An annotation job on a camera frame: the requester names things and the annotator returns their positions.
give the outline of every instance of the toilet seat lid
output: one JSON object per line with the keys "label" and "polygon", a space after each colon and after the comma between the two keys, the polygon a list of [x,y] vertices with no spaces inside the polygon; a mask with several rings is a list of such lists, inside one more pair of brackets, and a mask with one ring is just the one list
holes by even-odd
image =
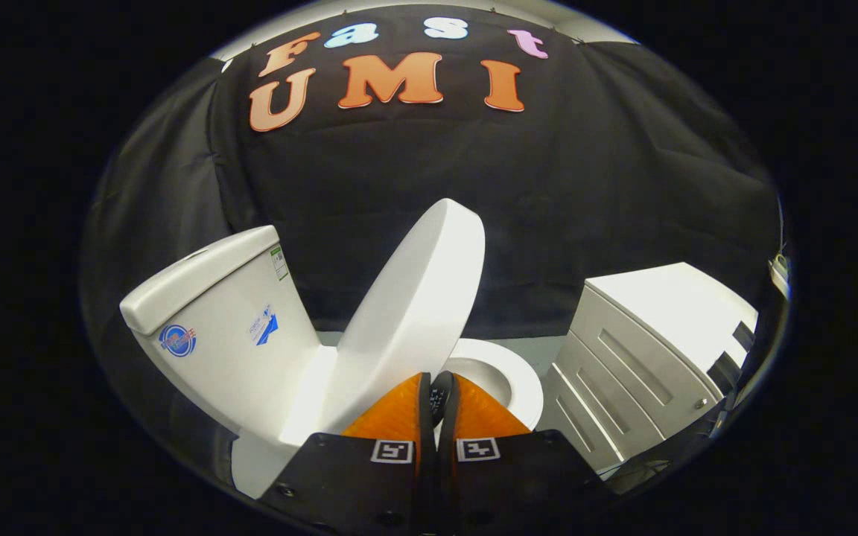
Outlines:
{"label": "toilet seat lid", "polygon": [[481,219],[456,201],[416,221],[340,339],[324,430],[343,430],[413,374],[435,377],[472,310],[485,251]]}

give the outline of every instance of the toilet tank lid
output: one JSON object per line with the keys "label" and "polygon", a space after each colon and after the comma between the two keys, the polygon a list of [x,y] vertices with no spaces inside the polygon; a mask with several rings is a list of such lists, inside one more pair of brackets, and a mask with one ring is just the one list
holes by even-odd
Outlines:
{"label": "toilet tank lid", "polygon": [[130,329],[150,335],[207,289],[279,241],[276,229],[267,225],[207,245],[152,275],[125,296],[121,315]]}

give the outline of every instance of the orange gripper pad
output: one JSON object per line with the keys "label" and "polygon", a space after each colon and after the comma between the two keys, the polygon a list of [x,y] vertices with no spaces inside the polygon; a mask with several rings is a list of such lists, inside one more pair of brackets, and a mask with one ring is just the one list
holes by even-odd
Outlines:
{"label": "orange gripper pad", "polygon": [[415,374],[386,393],[353,421],[343,435],[371,440],[415,441],[419,460],[419,380]]}
{"label": "orange gripper pad", "polygon": [[505,406],[459,374],[459,413],[455,438],[503,438],[531,433]]}

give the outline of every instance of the pink letter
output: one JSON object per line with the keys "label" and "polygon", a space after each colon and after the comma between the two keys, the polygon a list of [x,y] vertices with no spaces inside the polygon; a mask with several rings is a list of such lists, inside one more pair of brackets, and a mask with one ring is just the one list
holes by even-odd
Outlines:
{"label": "pink letter", "polygon": [[508,33],[515,35],[515,41],[518,41],[518,47],[521,48],[522,51],[542,59],[548,57],[546,52],[540,51],[538,47],[535,46],[535,44],[544,45],[538,37],[534,37],[531,33],[528,33],[528,31],[525,30],[509,30]]}

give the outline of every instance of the blue and red logo sticker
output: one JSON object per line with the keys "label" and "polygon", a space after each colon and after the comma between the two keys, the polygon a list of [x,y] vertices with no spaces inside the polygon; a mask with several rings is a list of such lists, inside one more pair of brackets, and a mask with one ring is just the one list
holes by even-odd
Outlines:
{"label": "blue and red logo sticker", "polygon": [[260,312],[260,316],[251,322],[249,329],[251,342],[255,346],[266,344],[270,334],[277,328],[279,326],[276,323],[276,313],[273,312],[273,306],[268,303]]}
{"label": "blue and red logo sticker", "polygon": [[171,356],[184,357],[194,352],[194,346],[197,345],[197,333],[194,329],[184,329],[184,326],[169,325],[161,330],[161,335],[157,338],[161,343],[161,348],[164,348],[171,353]]}

